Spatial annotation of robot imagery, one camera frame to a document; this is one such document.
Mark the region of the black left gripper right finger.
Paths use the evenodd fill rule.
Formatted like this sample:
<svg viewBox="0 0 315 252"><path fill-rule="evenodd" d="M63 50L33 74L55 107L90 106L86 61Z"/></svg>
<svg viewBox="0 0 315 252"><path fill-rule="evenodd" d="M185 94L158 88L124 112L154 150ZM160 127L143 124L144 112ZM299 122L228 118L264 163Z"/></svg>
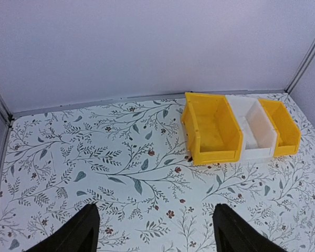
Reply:
<svg viewBox="0 0 315 252"><path fill-rule="evenodd" d="M213 214L217 251L284 251L257 232L227 204L217 204Z"/></svg>

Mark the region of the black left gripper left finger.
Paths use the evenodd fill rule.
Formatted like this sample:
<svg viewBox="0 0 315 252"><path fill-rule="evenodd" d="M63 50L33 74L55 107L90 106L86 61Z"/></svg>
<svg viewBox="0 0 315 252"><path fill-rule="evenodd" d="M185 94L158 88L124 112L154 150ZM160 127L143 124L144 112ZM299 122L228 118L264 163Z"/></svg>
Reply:
<svg viewBox="0 0 315 252"><path fill-rule="evenodd" d="M87 204L51 236L28 251L96 251L99 212L96 204Z"/></svg>

